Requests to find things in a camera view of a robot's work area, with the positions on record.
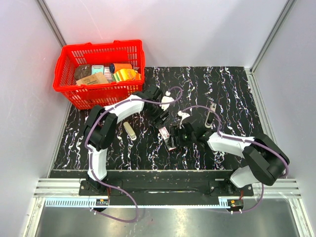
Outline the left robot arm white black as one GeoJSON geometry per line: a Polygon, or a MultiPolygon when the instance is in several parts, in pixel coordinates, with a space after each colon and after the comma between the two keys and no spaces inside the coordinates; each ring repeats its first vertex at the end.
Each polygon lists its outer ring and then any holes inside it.
{"type": "Polygon", "coordinates": [[[152,120],[153,126],[161,127],[168,117],[167,108],[173,101],[169,92],[164,96],[158,87],[152,86],[150,89],[137,91],[116,104],[104,107],[96,105],[92,108],[83,132],[89,154],[86,180],[92,192],[96,195],[106,192],[107,183],[103,179],[107,176],[107,150],[114,140],[117,124],[144,111],[152,120]]]}

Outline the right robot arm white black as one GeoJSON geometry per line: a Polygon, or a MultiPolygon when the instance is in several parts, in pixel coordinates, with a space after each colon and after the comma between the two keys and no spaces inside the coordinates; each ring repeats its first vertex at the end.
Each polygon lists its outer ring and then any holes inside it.
{"type": "Polygon", "coordinates": [[[289,159],[266,134],[239,137],[216,132],[214,129],[193,126],[190,123],[170,129],[171,144],[177,147],[191,143],[213,152],[225,152],[244,158],[247,166],[236,169],[225,182],[225,191],[237,195],[243,187],[262,183],[272,186],[289,172],[289,159]]]}

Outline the staple box red white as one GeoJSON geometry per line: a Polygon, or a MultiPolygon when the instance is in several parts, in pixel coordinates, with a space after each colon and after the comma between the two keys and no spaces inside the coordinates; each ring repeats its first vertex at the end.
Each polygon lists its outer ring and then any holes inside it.
{"type": "Polygon", "coordinates": [[[166,129],[166,127],[162,127],[159,129],[159,133],[161,134],[165,144],[166,144],[166,147],[167,147],[167,150],[168,151],[173,151],[176,149],[176,146],[172,140],[172,137],[170,136],[168,130],[166,129]]]}

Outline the pale green stapler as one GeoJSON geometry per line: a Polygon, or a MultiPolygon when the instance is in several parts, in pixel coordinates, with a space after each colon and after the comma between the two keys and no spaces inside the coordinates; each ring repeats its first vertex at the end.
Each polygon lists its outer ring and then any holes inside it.
{"type": "Polygon", "coordinates": [[[123,123],[123,127],[125,131],[127,132],[128,136],[132,141],[136,140],[137,136],[131,125],[126,121],[123,123]]]}

